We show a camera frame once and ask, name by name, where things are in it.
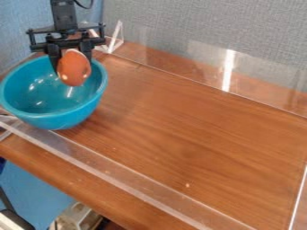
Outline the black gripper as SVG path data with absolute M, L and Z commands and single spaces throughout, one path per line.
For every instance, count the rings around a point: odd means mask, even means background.
M 47 47 L 54 44 L 59 49 L 79 48 L 89 60 L 93 58 L 93 49 L 106 44 L 106 24 L 103 22 L 81 23 L 77 29 L 58 31 L 54 26 L 29 29 L 30 50 L 33 52 L 47 52 Z M 54 69 L 58 68 L 62 52 L 53 49 L 49 53 Z

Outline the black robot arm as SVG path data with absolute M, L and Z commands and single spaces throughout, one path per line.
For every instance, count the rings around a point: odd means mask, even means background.
M 54 69 L 63 57 L 63 49 L 79 49 L 91 60 L 91 51 L 106 44 L 103 22 L 78 22 L 77 6 L 90 9 L 78 0 L 51 0 L 54 25 L 39 29 L 29 29 L 30 50 L 49 55 Z

